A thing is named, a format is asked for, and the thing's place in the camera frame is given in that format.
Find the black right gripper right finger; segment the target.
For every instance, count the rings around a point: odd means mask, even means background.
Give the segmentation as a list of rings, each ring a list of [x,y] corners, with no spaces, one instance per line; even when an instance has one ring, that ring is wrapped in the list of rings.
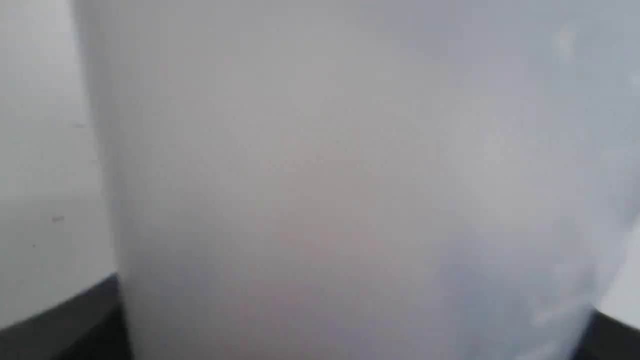
[[[574,358],[576,360],[638,360],[640,331],[596,311],[590,318]]]

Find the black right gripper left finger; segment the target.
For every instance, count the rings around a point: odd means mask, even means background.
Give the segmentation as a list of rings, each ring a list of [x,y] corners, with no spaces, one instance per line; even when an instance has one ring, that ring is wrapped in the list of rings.
[[[28,319],[3,328],[2,360],[130,360],[117,274]]]

